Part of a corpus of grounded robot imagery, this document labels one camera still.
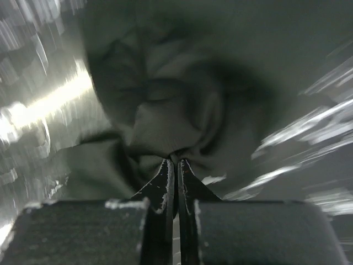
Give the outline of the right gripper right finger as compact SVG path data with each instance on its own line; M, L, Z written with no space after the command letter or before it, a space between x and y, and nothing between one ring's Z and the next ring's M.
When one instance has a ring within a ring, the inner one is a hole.
M177 173L181 263L203 264L198 242L198 203L220 202L222 199L195 176L186 159L178 162Z

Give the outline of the black t shirt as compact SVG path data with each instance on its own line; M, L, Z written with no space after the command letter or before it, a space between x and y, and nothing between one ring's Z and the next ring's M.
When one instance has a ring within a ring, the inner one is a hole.
M128 198L186 159L227 199L352 189L351 1L88 1L110 126L61 150L71 199Z

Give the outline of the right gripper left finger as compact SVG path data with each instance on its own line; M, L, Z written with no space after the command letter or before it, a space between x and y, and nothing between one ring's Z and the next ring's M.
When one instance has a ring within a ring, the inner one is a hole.
M174 165L164 159L157 174L131 200L148 200L140 264L172 264Z

